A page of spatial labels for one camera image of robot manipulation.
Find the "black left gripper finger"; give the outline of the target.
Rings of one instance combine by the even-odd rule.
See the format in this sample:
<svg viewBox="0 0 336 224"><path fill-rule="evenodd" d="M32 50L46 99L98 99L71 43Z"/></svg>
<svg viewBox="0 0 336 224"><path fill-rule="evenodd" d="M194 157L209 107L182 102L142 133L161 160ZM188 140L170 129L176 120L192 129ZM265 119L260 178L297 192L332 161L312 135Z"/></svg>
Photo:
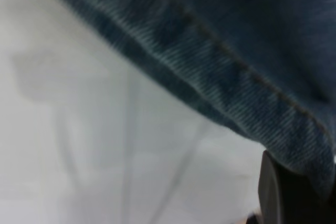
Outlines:
<svg viewBox="0 0 336 224"><path fill-rule="evenodd" d="M335 207L321 200L309 181L264 151L258 183L259 223L335 223Z"/></svg>

